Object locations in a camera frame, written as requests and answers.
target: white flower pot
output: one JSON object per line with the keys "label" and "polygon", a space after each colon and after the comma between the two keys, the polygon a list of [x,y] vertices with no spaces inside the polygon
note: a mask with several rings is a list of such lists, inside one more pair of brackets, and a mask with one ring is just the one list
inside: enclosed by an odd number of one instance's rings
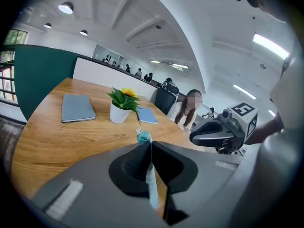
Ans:
{"label": "white flower pot", "polygon": [[130,110],[123,110],[120,109],[118,107],[116,107],[115,105],[113,105],[113,103],[111,102],[111,108],[110,108],[110,120],[113,123],[118,123],[121,124],[125,121],[125,119],[127,118],[127,116],[129,115]]}

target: table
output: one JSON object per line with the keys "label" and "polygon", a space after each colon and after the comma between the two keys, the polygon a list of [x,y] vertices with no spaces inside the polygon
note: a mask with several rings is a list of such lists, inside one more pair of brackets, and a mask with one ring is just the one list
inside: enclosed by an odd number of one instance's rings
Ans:
{"label": "table", "polygon": [[[105,86],[66,78],[44,98],[28,120],[14,153],[11,180],[19,193],[31,199],[41,186],[79,160],[137,142],[140,125],[134,112],[122,124],[110,121],[111,98],[106,94],[110,91]],[[61,123],[64,94],[89,95],[96,119],[69,123],[58,130],[65,125]],[[141,97],[140,106],[152,109],[159,121],[141,123],[142,130],[148,131],[153,140],[204,151],[146,98]],[[157,173],[156,180],[157,212],[162,216],[167,188]]]}

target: floor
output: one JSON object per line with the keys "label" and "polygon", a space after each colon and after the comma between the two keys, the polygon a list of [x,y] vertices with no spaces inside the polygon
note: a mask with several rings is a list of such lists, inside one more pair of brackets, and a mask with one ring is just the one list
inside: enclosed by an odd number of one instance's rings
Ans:
{"label": "floor", "polygon": [[9,177],[15,148],[23,128],[24,125],[0,117],[0,161]]}

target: teal cloth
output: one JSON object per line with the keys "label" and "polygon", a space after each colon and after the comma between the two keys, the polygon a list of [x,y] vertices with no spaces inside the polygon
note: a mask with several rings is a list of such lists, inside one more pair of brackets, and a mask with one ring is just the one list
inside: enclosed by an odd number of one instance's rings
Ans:
{"label": "teal cloth", "polygon": [[[137,129],[137,142],[146,142],[149,141],[152,143],[151,134],[146,131],[142,131],[141,129]],[[154,209],[158,206],[158,193],[157,193],[157,184],[156,184],[156,177],[155,177],[155,170],[152,164],[152,146],[151,146],[151,164],[147,170],[146,176],[146,183],[149,186],[149,196],[150,196],[150,204]]]}

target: window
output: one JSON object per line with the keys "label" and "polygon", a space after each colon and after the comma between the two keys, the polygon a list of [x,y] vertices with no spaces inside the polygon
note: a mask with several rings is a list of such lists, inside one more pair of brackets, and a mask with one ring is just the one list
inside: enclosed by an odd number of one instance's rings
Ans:
{"label": "window", "polygon": [[[27,32],[11,29],[3,45],[24,44]],[[14,82],[15,51],[2,51],[0,54],[0,101],[8,104],[17,104]]]}

